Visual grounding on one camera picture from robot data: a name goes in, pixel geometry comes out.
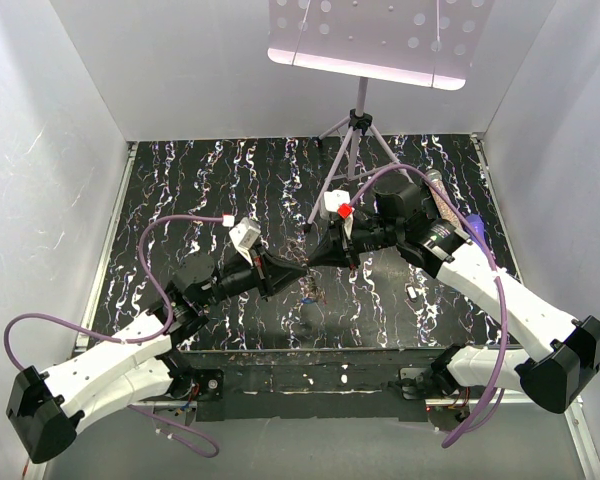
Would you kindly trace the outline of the large toothed keyring disc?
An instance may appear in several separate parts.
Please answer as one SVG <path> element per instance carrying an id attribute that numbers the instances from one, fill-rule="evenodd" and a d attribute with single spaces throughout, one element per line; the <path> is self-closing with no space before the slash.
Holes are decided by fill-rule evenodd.
<path id="1" fill-rule="evenodd" d="M 305 267 L 305 276 L 299 280 L 301 300 L 305 297 L 315 298 L 315 304 L 326 304 L 325 291 L 318 285 L 315 272 L 308 267 L 308 260 L 302 245 L 291 239 L 287 246 L 288 259 L 302 264 Z"/>

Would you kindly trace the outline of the white black key fob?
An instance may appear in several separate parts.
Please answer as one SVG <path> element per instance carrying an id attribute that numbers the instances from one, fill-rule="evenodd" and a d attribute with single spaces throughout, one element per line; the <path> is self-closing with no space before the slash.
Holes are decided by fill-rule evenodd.
<path id="1" fill-rule="evenodd" d="M 418 296 L 417 296 L 417 293 L 416 293 L 416 291 L 415 291 L 415 289 L 414 289 L 413 286 L 407 285 L 406 286 L 406 292 L 407 292 L 408 297 L 409 297 L 409 299 L 411 301 L 415 302 L 417 300 Z"/>

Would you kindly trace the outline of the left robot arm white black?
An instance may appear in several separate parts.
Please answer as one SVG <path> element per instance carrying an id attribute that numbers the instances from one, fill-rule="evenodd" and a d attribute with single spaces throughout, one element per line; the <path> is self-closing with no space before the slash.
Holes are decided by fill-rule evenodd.
<path id="1" fill-rule="evenodd" d="M 206 308 L 252 289 L 268 299 L 307 273 L 262 245 L 249 253 L 249 259 L 234 254 L 223 266 L 202 252 L 187 257 L 166 287 L 172 325 L 167 307 L 155 302 L 112 341 L 43 371 L 19 372 L 6 415 L 29 459 L 55 458 L 88 426 L 145 399 L 220 398 L 223 374 L 194 368 L 179 345 L 207 323 Z"/>

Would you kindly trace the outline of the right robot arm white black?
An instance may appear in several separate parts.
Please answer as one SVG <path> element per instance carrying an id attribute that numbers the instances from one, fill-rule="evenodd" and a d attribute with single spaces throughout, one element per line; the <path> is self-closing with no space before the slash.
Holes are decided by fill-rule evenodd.
<path id="1" fill-rule="evenodd" d="M 408 380 L 408 389 L 449 398 L 466 387 L 513 390 L 551 413 L 564 412 L 600 370 L 600 321 L 578 320 L 495 270 L 477 239 L 428 214 L 420 187 L 406 178 L 379 179 L 373 195 L 375 213 L 360 218 L 348 192 L 321 193 L 317 209 L 328 230 L 309 265 L 355 268 L 361 254 L 395 248 L 409 265 L 499 321 L 518 343 L 505 353 L 452 345 Z"/>

